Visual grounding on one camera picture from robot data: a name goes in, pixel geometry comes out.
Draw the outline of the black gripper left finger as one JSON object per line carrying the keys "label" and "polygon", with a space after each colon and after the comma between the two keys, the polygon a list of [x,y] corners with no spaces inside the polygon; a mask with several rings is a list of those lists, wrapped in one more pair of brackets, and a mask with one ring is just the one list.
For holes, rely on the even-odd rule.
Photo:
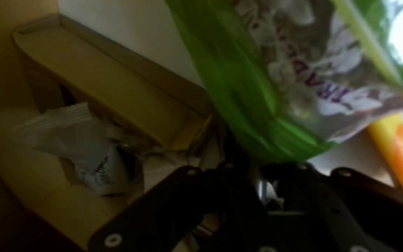
{"label": "black gripper left finger", "polygon": [[197,252],[239,252],[230,220],[228,168],[182,167],[113,217],[88,241],[88,252],[172,252],[206,214],[220,216],[218,230]]}

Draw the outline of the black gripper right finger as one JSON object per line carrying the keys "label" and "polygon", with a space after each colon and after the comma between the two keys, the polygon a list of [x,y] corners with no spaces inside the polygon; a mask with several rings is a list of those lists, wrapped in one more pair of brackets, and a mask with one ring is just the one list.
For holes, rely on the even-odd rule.
{"label": "black gripper right finger", "polygon": [[288,163],[262,172],[283,210],[307,219],[323,252],[403,252],[402,189],[347,167],[323,175],[309,163]]}

